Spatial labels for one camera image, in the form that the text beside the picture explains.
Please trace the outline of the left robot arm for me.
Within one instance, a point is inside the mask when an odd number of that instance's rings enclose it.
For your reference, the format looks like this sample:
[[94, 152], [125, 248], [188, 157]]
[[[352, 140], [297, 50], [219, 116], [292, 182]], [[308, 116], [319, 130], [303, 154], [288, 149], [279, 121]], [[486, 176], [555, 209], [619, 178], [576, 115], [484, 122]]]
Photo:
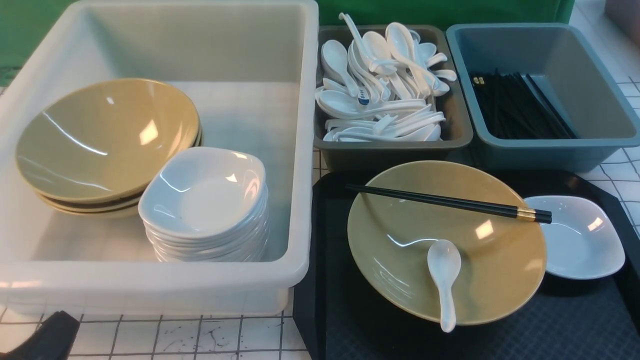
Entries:
[[67, 360], [80, 328], [68, 312], [54, 312], [15, 349], [0, 354], [2, 360]]

